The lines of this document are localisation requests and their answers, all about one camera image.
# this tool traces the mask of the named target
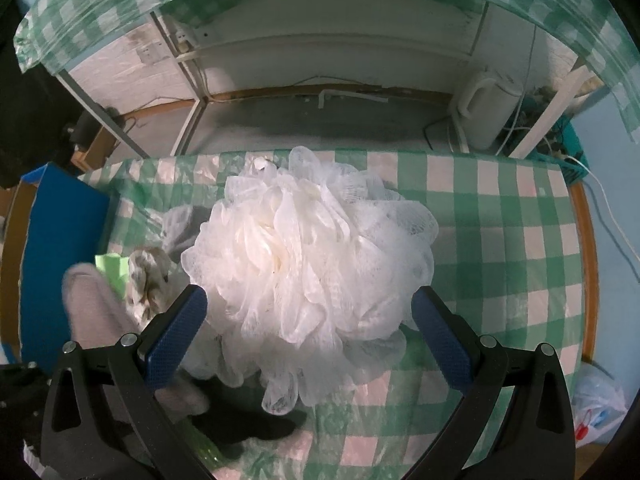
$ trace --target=silver screw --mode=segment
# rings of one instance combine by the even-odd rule
[[[71,352],[76,349],[76,346],[78,345],[75,341],[67,341],[62,347],[62,352],[65,354],[71,354]]]
[[[120,338],[120,344],[122,346],[131,346],[138,340],[138,336],[133,333],[125,334]]]
[[[549,343],[542,343],[540,349],[544,355],[548,355],[549,357],[556,353],[556,350]]]
[[[481,335],[480,344],[482,346],[486,346],[487,348],[493,348],[498,344],[498,342],[495,340],[495,337],[491,335]]]

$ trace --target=blue textured pad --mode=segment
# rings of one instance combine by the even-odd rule
[[[411,313],[449,386],[466,395],[473,383],[471,358],[422,288],[411,300]]]
[[[171,381],[206,314],[207,295],[195,287],[146,358],[145,384],[152,392]]]

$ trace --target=white bath loofah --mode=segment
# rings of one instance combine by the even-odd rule
[[[182,266],[207,292],[210,362],[228,386],[260,370],[284,414],[373,380],[404,354],[412,294],[431,283],[438,225],[375,174],[298,147],[226,180]]]

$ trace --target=plastic tablecloth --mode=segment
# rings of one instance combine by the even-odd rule
[[[582,261],[572,204],[556,166],[424,152],[316,153],[375,171],[407,199],[425,204],[440,225],[433,287],[447,306],[504,346],[551,343],[572,388],[582,342]],[[245,161],[267,156],[286,165],[288,155],[275,150],[128,160],[81,178],[119,196],[108,250],[126,255],[160,241],[168,209],[212,206],[223,197],[226,177],[238,174]],[[397,367],[313,408],[299,405],[306,420],[294,434],[276,442],[245,441],[240,458],[216,477],[400,478],[460,400],[420,335],[403,331],[407,350]],[[252,392],[246,384],[234,395]],[[470,463],[487,453],[509,398],[503,390]]]

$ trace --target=wall socket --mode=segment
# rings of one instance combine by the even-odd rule
[[[138,54],[138,57],[140,58],[140,61],[142,63],[144,63],[145,65],[153,65],[158,61],[162,61],[163,59],[168,57],[165,49],[162,47],[162,42],[156,41],[137,47],[136,53]]]

